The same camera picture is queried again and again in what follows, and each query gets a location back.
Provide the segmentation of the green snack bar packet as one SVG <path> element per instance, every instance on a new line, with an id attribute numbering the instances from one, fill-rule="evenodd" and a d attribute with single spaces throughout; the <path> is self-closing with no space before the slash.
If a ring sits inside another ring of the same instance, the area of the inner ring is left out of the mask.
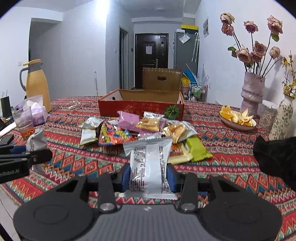
<path id="1" fill-rule="evenodd" d="M 192 155 L 192 162 L 203 161 L 204 159 L 210 159 L 213 155 L 208 152 L 197 136 L 191 136 L 187 138 L 186 145 L 189 148 Z"/>

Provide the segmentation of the white green snack packet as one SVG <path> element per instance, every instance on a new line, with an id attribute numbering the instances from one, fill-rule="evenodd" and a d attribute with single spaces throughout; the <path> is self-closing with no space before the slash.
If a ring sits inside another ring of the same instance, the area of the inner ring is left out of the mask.
<path id="1" fill-rule="evenodd" d="M 82 125 L 82 133 L 80 139 L 80 145 L 91 144 L 98 140 L 97 133 L 99 128 L 103 124 L 103 119 L 98 117 L 89 117 Z"/>

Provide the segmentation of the pink snack packet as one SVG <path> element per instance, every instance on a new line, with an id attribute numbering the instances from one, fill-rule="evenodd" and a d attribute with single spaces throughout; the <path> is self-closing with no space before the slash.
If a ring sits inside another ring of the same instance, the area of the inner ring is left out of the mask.
<path id="1" fill-rule="evenodd" d="M 139 116 L 124 111 L 117 111 L 119 114 L 117 126 L 128 131 L 140 133 L 140 129 L 136 127 L 139 123 Z"/>

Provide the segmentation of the silver snack packet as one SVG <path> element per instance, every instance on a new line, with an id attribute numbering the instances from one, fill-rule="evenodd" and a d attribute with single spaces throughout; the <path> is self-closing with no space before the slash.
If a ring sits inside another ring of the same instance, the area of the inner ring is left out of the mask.
<path id="1" fill-rule="evenodd" d="M 26 143 L 26 151 L 37 151 L 47 148 L 47 139 L 42 128 L 38 128 L 29 136 Z"/>

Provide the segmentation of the black paper bag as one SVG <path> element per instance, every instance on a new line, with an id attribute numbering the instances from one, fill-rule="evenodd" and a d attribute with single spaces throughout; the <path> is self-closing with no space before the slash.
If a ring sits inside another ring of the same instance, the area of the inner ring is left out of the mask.
<path id="1" fill-rule="evenodd" d="M 3 91 L 1 94 L 1 110 L 4 118 L 9 118 L 10 116 L 12 116 L 8 91 Z"/>

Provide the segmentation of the patterned red tablecloth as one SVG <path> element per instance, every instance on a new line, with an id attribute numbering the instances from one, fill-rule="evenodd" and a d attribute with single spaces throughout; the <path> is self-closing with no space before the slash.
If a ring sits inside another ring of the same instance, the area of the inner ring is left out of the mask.
<path id="1" fill-rule="evenodd" d="M 252 154 L 256 137 L 267 138 L 267 132 L 262 128 L 249 133 L 232 130 L 221 122 L 220 109 L 215 104 L 185 102 L 184 120 L 194 126 L 212 158 L 177 165 L 176 169 L 194 172 L 202 178 L 219 174 L 273 203 L 282 213 L 277 240 L 295 240 L 295 192 L 281 178 L 262 173 Z M 97 97 L 67 97 L 52 102 L 52 112 L 43 130 L 53 159 L 43 173 L 31 172 L 28 177 L 1 185 L 1 223 L 13 240 L 19 239 L 12 217 L 20 205 L 77 174 L 96 178 L 118 171 L 128 162 L 120 146 L 79 145 L 79 124 L 98 115 Z"/>

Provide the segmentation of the clear orange cracker packet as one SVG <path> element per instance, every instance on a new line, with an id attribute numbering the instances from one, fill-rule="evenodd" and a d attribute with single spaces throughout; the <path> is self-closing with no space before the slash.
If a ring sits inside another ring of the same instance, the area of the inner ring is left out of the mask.
<path id="1" fill-rule="evenodd" d="M 151 113 L 148 111 L 144 112 L 144 117 L 139 120 L 138 124 L 135 126 L 141 130 L 147 130 L 151 132 L 158 132 L 160 121 L 164 115 Z"/>

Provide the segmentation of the yellow thermos jug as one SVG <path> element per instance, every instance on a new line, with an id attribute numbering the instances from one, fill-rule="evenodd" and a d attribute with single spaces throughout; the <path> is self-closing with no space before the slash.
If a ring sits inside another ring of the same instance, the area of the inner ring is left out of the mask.
<path id="1" fill-rule="evenodd" d="M 22 89 L 26 92 L 27 98 L 42 95 L 43 106 L 49 113 L 52 111 L 51 101 L 48 90 L 48 82 L 42 70 L 41 59 L 35 59 L 28 63 L 24 63 L 25 68 L 20 70 L 19 80 Z M 27 71 L 27 79 L 25 84 L 22 81 L 22 73 Z"/>

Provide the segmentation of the red cardboard box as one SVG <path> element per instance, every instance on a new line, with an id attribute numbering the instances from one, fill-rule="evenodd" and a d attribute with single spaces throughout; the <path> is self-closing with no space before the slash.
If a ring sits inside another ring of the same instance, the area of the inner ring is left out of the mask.
<path id="1" fill-rule="evenodd" d="M 98 100 L 101 116 L 117 117 L 118 111 L 143 116 L 145 111 L 169 120 L 183 119 L 184 99 L 177 91 L 117 89 Z"/>

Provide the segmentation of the bowl of orange peels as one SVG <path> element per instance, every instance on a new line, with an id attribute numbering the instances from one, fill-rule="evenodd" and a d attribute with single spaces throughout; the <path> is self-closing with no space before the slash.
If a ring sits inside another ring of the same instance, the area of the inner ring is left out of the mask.
<path id="1" fill-rule="evenodd" d="M 234 111 L 230 106 L 222 106 L 219 111 L 221 121 L 228 127 L 242 132 L 254 130 L 257 126 L 256 121 L 252 115 L 249 115 L 248 109 L 240 113 Z"/>

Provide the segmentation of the storage rack with items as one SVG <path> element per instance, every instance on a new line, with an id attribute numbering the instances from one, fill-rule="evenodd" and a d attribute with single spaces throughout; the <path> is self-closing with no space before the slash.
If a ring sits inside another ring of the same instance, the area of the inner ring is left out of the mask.
<path id="1" fill-rule="evenodd" d="M 189 78 L 181 78 L 181 93 L 185 100 L 191 102 L 205 102 L 207 96 L 207 86 L 190 82 Z"/>

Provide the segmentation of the black cloth sleeve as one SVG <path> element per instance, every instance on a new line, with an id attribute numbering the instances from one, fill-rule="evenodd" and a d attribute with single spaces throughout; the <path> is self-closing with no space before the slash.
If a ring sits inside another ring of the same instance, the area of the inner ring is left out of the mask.
<path id="1" fill-rule="evenodd" d="M 296 137 L 265 141 L 258 136 L 252 152 L 263 173 L 280 177 L 295 190 Z"/>

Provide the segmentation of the pink ribbed vase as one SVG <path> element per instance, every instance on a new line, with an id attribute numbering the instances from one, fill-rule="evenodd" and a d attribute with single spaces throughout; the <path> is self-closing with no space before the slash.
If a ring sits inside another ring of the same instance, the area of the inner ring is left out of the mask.
<path id="1" fill-rule="evenodd" d="M 265 77 L 261 75 L 245 72 L 244 82 L 241 91 L 243 101 L 241 103 L 240 112 L 248 109 L 248 114 L 258 116 L 259 104 L 263 101 L 265 88 Z"/>

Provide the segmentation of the grey refrigerator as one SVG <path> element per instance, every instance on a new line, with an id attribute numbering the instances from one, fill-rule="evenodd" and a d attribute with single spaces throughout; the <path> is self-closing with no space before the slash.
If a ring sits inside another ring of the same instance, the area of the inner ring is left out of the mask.
<path id="1" fill-rule="evenodd" d="M 196 57 L 197 47 L 195 47 L 197 35 L 197 32 L 194 34 L 175 32 L 173 62 L 174 69 L 190 69 L 195 75 L 197 74 L 198 58 Z"/>

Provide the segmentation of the yellow flower sprigs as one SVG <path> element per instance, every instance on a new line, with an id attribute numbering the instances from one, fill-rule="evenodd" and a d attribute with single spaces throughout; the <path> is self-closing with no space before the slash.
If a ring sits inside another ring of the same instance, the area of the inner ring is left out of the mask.
<path id="1" fill-rule="evenodd" d="M 290 52 L 288 57 L 283 57 L 281 62 L 282 68 L 285 69 L 284 80 L 281 85 L 283 88 L 284 95 L 295 99 L 295 87 L 296 87 L 296 79 L 295 79 L 295 68 L 294 68 L 294 60 L 293 54 Z"/>

